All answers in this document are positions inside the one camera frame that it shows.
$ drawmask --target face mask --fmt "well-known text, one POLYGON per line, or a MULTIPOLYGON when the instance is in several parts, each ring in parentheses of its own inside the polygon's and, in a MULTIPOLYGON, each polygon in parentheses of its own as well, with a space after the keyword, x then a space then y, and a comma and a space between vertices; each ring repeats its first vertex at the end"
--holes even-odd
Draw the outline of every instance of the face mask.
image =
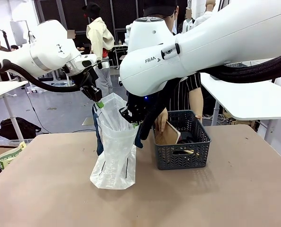
POLYGON ((173 25, 173 28, 172 28, 172 32, 177 34, 177 20, 174 21, 174 25, 173 25))

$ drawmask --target beige jacket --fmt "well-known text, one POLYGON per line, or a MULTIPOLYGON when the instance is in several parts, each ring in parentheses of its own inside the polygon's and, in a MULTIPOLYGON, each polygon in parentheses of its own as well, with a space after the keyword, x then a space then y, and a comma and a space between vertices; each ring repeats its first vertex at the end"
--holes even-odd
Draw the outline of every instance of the beige jacket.
POLYGON ((102 60, 103 48, 109 51, 114 47, 113 35, 101 17, 87 26, 86 36, 91 41, 91 50, 98 60, 102 60))

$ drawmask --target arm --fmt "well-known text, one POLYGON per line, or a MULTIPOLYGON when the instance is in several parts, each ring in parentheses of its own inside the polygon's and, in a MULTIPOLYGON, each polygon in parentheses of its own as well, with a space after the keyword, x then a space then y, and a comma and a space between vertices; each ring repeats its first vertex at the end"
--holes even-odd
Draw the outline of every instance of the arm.
POLYGON ((188 77, 187 87, 189 90, 190 109, 195 113, 198 119, 202 120, 203 97, 200 73, 188 77))
POLYGON ((189 104, 196 117, 202 122, 203 97, 200 87, 189 92, 189 104))
POLYGON ((192 26, 192 28, 195 28, 196 26, 200 25, 202 22, 205 22, 207 19, 209 19, 213 14, 212 11, 215 6, 215 0, 207 0, 206 1, 206 12, 201 17, 197 18, 192 26))
POLYGON ((103 58, 103 32, 98 29, 90 29, 88 32, 91 41, 91 51, 97 56, 97 60, 103 58))

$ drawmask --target striped shirt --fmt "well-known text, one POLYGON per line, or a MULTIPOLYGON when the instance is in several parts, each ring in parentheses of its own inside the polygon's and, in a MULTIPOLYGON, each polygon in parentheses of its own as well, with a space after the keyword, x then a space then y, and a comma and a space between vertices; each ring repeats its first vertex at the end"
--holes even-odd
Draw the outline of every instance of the striped shirt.
POLYGON ((180 82, 175 88, 173 95, 167 105, 168 111, 190 110, 189 92, 201 87, 201 76, 197 72, 188 76, 187 79, 180 82))

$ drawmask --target black cap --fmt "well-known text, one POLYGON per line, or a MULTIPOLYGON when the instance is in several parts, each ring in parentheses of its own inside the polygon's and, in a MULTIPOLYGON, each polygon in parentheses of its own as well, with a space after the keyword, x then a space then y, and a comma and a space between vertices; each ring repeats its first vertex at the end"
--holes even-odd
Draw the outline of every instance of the black cap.
POLYGON ((171 16, 177 5, 177 0, 144 0, 144 17, 154 14, 171 16))
POLYGON ((91 1, 86 6, 83 6, 82 9, 87 17, 94 20, 99 17, 99 12, 101 11, 99 5, 91 1))
POLYGON ((11 45, 10 48, 18 50, 18 46, 17 45, 11 45))

